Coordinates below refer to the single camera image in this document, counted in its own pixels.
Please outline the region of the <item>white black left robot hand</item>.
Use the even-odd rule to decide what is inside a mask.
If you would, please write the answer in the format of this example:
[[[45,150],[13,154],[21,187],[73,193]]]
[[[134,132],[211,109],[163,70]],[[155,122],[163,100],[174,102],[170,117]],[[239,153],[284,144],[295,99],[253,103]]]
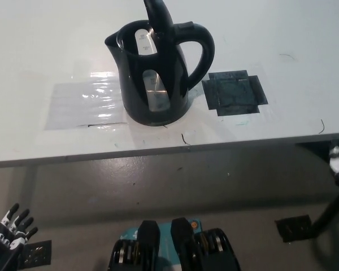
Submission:
[[[38,232],[37,227],[28,228],[34,222],[25,209],[18,216],[19,203],[15,203],[0,221],[0,270],[17,270],[25,245]]]

